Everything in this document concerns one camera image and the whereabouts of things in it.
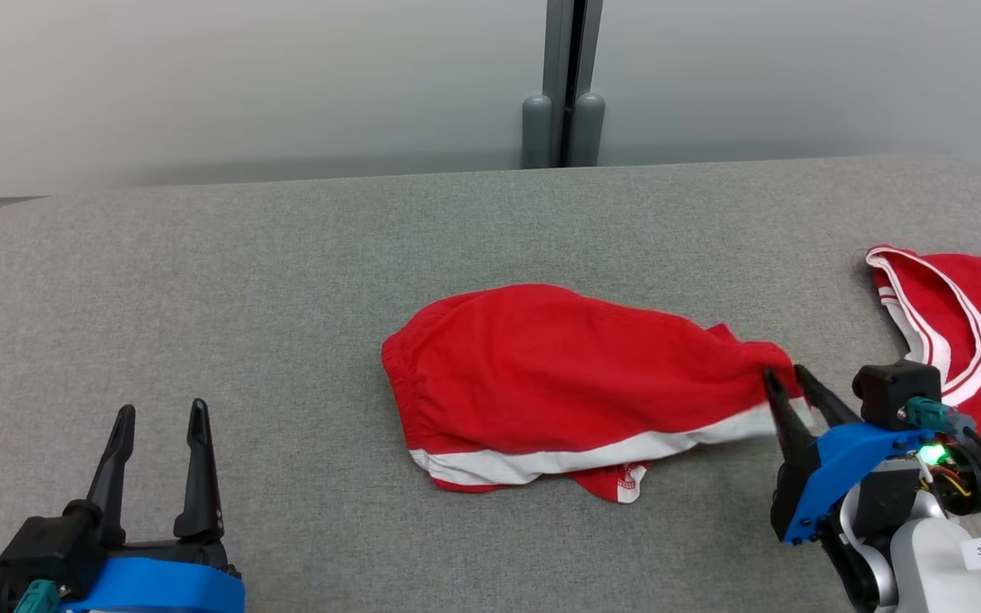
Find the grey metal partition post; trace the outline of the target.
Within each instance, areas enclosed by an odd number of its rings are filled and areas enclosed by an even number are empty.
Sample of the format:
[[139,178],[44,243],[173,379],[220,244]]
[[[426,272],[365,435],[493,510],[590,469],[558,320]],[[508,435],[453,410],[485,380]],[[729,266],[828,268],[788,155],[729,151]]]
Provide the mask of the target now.
[[539,95],[554,104],[549,168],[575,167],[570,163],[571,116],[577,97],[596,93],[593,77],[603,8],[604,0],[548,0]]

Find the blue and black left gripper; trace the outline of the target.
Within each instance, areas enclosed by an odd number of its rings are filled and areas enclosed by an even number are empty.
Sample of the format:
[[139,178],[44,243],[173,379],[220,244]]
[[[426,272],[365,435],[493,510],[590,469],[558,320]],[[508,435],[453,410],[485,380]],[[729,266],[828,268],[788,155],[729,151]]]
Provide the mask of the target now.
[[[246,613],[244,582],[229,570],[110,548],[126,543],[121,512],[135,417],[132,404],[118,411],[87,501],[70,501],[59,516],[27,518],[12,536],[0,554],[0,613],[12,613],[32,581],[58,583],[59,613]],[[175,539],[219,540],[225,532],[221,490],[201,398],[193,400],[186,443],[186,496]]]

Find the red Bulls 23 shorts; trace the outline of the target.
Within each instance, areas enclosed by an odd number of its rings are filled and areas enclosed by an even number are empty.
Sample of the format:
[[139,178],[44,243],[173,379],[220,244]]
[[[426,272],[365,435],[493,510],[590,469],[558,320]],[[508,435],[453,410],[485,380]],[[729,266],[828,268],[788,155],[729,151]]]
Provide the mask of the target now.
[[766,374],[807,415],[779,346],[553,284],[435,301],[381,355],[406,449],[447,491],[567,476],[630,504],[655,461],[773,435]]

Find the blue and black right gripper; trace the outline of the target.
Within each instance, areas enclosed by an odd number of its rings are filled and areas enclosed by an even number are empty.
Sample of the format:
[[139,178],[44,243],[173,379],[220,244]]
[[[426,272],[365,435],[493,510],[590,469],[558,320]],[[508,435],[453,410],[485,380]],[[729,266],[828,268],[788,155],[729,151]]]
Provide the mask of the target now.
[[[797,546],[817,532],[818,520],[834,504],[888,459],[915,453],[945,435],[924,428],[889,431],[862,422],[805,365],[794,366],[793,392],[777,371],[763,371],[780,450],[783,455],[770,511],[775,535]],[[811,408],[828,424],[817,436],[810,431]]]

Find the grey post foot cap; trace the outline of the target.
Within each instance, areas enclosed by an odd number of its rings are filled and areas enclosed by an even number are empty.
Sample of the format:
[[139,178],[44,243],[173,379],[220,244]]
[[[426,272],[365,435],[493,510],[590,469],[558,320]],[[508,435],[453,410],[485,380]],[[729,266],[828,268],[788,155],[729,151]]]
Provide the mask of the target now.
[[577,97],[571,116],[570,163],[575,167],[599,164],[605,117],[605,100],[588,92]]
[[533,95],[521,105],[522,169],[545,169],[552,163],[554,104],[545,95]]

